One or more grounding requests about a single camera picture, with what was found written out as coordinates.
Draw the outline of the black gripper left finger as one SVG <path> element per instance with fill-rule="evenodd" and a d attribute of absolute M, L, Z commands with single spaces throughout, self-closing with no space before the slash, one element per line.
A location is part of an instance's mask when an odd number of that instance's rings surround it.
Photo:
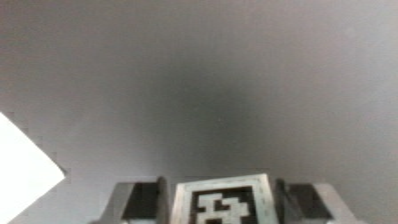
<path fill-rule="evenodd" d="M 116 184 L 97 224 L 169 224 L 164 177 Z"/>

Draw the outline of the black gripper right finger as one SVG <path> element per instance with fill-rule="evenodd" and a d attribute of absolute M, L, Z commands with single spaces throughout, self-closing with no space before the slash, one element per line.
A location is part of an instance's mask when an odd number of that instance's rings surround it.
<path fill-rule="evenodd" d="M 276 180 L 276 211 L 280 224 L 368 224 L 328 183 L 289 183 Z"/>

